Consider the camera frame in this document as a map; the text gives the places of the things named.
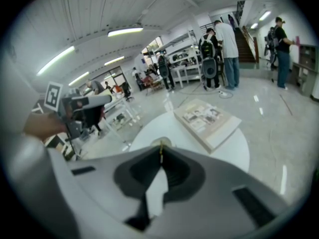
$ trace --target ceiling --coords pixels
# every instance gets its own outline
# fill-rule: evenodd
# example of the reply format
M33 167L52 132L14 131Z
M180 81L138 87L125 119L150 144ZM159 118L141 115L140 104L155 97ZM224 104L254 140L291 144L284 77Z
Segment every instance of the ceiling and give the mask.
M253 1L252 8L249 12L249 18L247 19L246 26L250 27L254 23L261 24L260 17L266 12L271 11L269 18L273 18L275 8L279 6L281 2L276 0L255 0Z
M35 89L49 80L68 84L84 72L107 71L138 55L157 36L189 15L233 5L238 0L36 0L21 12L9 41L14 59ZM107 37L111 29L141 24L139 33ZM75 51L36 73L70 47Z

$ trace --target white round table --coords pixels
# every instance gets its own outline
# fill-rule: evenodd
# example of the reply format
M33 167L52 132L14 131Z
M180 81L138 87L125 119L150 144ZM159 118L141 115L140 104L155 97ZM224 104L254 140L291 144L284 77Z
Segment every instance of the white round table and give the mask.
M161 137L170 139L175 147L226 161L248 173L250 161L248 143L239 128L213 153L207 153L202 145L175 118L172 111L156 117L142 128L132 142L130 151L148 147L154 140Z

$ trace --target staircase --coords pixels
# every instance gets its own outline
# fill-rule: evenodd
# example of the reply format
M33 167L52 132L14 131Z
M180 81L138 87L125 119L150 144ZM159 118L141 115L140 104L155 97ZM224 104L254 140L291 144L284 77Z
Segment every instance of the staircase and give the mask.
M239 62L256 63L253 53L239 28L235 30L235 38L239 53Z

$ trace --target ceiling light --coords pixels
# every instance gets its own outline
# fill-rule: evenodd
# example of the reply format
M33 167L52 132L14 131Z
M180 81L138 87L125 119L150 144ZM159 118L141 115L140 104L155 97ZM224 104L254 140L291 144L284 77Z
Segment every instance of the ceiling light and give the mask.
M89 72L86 72L84 74L82 74L81 76L79 76L78 78L76 78L74 81L71 81L69 83L69 86L71 86L72 84L74 84L75 82L77 82L78 80L82 79L83 77L87 76L89 74Z
M111 75L109 75L109 76L107 76L107 77L105 77L104 80L109 79L109 78L111 78L111 77L114 76L114 75L115 75L115 73L114 73L114 74L111 74Z
M108 37L114 36L114 35L119 35L119 34L128 34L128 33L141 32L142 30L143 30L142 27L130 27L130 28L112 30L112 31L109 31Z
M265 18L267 18L268 17L268 15L271 13L271 11L266 11L261 17L260 17L260 21L262 21L262 20L264 20Z
M111 60L111 61L109 61L109 62L106 62L104 65L107 66L107 65L112 64L112 63L114 63L114 62L116 62L116 61L119 61L119 60L121 60L121 59L123 59L123 58L124 58L124 56L119 57L119 58L116 58L116 59L113 59L113 60Z
M253 24L250 28L251 29L254 29L254 28L256 28L258 26L258 23L255 23L255 24Z
M45 66L41 68L41 70L36 74L37 76L41 75L46 69L48 69L51 65L53 65L56 61L58 61L60 58L64 57L65 55L69 54L71 51L74 50L74 46L71 46L70 48L66 49L65 51L62 51L59 55L51 59L49 63L47 63Z

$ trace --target pink object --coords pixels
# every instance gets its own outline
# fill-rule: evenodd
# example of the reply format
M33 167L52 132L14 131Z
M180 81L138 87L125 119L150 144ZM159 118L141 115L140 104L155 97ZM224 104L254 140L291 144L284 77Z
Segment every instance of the pink object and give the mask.
M299 36L296 36L296 45L297 45L297 46L300 46L300 39L299 39Z

